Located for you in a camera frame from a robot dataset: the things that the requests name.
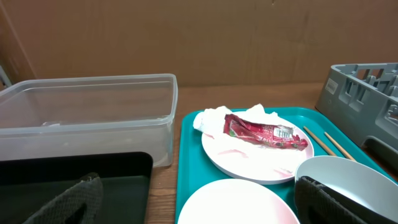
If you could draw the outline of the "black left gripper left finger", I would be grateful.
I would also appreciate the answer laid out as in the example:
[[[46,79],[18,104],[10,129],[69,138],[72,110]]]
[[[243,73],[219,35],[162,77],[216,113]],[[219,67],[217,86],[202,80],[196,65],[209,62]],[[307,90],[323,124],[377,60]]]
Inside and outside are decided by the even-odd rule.
[[[97,173],[92,172],[43,205],[23,224],[92,224],[102,200],[102,181]]]

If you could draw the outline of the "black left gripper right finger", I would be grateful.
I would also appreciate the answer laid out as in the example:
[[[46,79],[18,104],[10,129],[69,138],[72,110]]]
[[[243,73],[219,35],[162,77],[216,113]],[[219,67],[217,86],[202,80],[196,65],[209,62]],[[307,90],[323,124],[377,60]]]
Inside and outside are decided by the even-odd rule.
[[[397,224],[309,176],[295,182],[294,203],[303,224]]]

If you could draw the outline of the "grey bowl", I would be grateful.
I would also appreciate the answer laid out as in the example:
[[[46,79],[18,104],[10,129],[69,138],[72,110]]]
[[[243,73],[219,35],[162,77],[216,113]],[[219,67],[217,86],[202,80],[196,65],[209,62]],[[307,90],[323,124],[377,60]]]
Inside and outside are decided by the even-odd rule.
[[[316,156],[301,163],[295,180],[311,177],[378,214],[397,221],[397,184],[358,162],[335,156]]]

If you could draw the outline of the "wooden chopstick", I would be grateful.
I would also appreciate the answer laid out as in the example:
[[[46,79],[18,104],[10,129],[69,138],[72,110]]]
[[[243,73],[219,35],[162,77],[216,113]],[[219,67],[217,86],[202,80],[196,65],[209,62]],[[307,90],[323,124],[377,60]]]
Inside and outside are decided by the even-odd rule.
[[[316,135],[314,135],[311,132],[311,130],[309,130],[306,126],[304,126],[303,128],[327,152],[328,155],[336,156],[336,154],[325,143],[323,143]]]
[[[345,156],[345,158],[355,161],[355,158],[349,154],[337,141],[335,141],[327,132],[324,132],[325,136],[332,142],[332,144]]]

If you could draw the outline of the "small pink plate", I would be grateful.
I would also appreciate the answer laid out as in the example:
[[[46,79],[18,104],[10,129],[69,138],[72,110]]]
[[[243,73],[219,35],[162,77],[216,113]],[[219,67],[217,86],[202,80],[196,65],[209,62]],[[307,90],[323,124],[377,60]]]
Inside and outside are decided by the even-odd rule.
[[[211,182],[182,207],[178,224],[298,224],[292,209],[273,191],[241,179]]]

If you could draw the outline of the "large white plate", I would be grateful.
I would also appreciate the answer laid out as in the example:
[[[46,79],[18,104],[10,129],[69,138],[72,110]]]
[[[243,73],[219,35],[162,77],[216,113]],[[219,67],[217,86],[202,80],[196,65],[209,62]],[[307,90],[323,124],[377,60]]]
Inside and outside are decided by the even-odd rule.
[[[253,145],[240,139],[201,135],[201,143],[210,161],[225,174],[261,185],[281,184],[293,180],[297,167],[315,155],[310,138],[298,126],[280,117],[258,120],[265,124],[281,124],[293,128],[294,134],[308,142],[302,150],[274,149]]]

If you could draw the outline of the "red snack wrapper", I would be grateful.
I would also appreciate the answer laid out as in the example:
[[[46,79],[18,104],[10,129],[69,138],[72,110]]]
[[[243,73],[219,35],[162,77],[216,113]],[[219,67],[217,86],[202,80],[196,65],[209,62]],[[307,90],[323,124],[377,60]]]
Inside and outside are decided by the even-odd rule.
[[[283,125],[252,123],[235,114],[227,114],[224,117],[223,132],[231,137],[271,148],[302,151],[308,146],[305,139],[294,134],[293,128]]]

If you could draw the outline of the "white napkin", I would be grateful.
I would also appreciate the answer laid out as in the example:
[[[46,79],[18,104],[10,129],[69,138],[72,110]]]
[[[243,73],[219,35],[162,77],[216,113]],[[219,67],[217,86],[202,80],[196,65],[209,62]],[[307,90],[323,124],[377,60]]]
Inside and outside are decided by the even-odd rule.
[[[280,124],[281,118],[276,112],[268,114],[261,104],[257,104],[246,111],[232,112],[226,106],[209,108],[198,113],[193,122],[193,128],[210,136],[219,136],[223,133],[225,120],[228,114],[237,115],[239,118],[252,123]]]

